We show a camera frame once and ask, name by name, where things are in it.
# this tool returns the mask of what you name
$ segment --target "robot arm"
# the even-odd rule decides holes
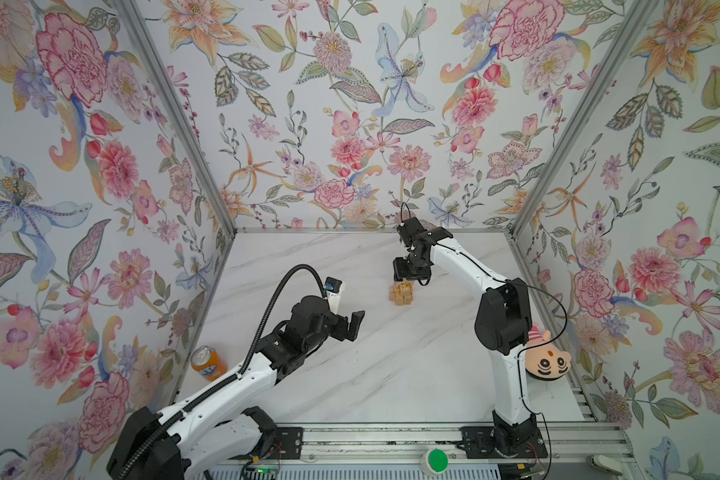
[[[474,258],[442,227],[426,230],[415,218],[397,227],[408,256],[394,259],[394,280],[427,281],[432,265],[452,275],[480,300],[474,331],[490,351],[496,405],[494,440],[500,454],[513,456],[538,431],[528,403],[524,345],[532,327],[528,288],[509,280]]]

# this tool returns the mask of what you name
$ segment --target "white table surface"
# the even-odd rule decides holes
[[[456,234],[491,269],[520,276],[502,234]],[[340,313],[365,310],[355,342],[328,339],[299,370],[256,398],[277,422],[489,421],[496,392],[488,351],[474,334],[478,302],[433,266],[428,286],[415,285],[410,306],[389,300],[392,260],[405,254],[396,233],[239,234],[202,328],[198,345],[210,345],[232,368],[248,351],[269,298],[296,264],[315,267],[323,280],[346,282]],[[308,272],[299,272],[280,295],[265,333],[305,295],[317,295]],[[531,300],[534,322],[536,306]],[[548,422],[584,418],[565,379],[528,379],[530,404]],[[189,368],[179,398],[207,385]]]

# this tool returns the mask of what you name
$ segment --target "stuffed animal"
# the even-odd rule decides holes
[[[539,332],[534,326],[528,332],[528,346],[533,347],[548,342],[550,332]],[[531,348],[525,351],[525,370],[535,379],[556,380],[565,375],[570,368],[570,353],[563,352],[553,343]]]

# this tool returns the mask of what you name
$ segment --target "floral wallpaper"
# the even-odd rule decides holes
[[[163,111],[106,0],[0,0],[1,480],[106,478],[184,371],[230,241]]]
[[[520,245],[647,477],[720,479],[720,0],[662,2],[577,146]]]
[[[509,225],[630,5],[139,8],[237,226],[373,230]]]

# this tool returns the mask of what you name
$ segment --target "cable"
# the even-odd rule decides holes
[[[221,380],[219,383],[213,385],[210,389],[205,390],[203,393],[198,395],[197,398],[192,400],[192,402],[188,403],[184,408],[176,412],[172,415],[172,417],[168,418],[163,425],[157,428],[154,432],[152,432],[152,435],[148,436],[144,442],[142,442],[141,446],[138,447],[138,449],[131,455],[123,465],[122,469],[120,470],[120,473],[117,475],[116,480],[125,480],[128,475],[131,473],[131,471],[136,466],[136,463],[141,459],[142,456],[146,453],[147,450],[149,450],[152,445],[155,444],[158,438],[161,438],[165,433],[168,431],[168,428],[172,427],[174,423],[178,422],[179,420],[184,418],[184,412],[192,412],[195,407],[197,407],[199,404],[203,403],[205,400],[207,400],[211,395],[218,392],[219,390],[223,389],[227,385],[231,384],[238,378],[242,377],[242,374],[245,370],[248,370],[248,365],[250,365],[251,360],[253,359],[253,354],[256,352],[256,347],[259,345],[259,340],[261,339],[262,333],[264,332],[264,328],[266,327],[266,323],[269,320],[269,314],[272,312],[272,309],[275,307],[275,302],[277,302],[277,298],[280,296],[280,293],[282,292],[282,289],[286,286],[286,283],[288,283],[288,280],[298,272],[299,270],[307,270],[309,271],[312,276],[315,277],[315,280],[317,281],[318,287],[320,288],[320,294],[322,295],[322,298],[325,301],[328,301],[328,294],[326,293],[326,289],[322,284],[322,281],[320,281],[320,275],[317,274],[314,268],[307,264],[298,264],[288,270],[288,273],[285,274],[285,276],[280,280],[280,283],[278,284],[277,288],[275,288],[275,293],[272,294],[272,298],[269,300],[269,304],[267,305],[266,310],[264,310],[264,315],[262,316],[261,321],[259,322],[259,327],[256,329],[256,334],[253,336],[253,341],[251,342],[251,346],[248,349],[248,353],[246,354],[246,358],[242,361],[242,366],[240,367],[240,370],[238,370],[236,373],[228,376],[227,378]]]

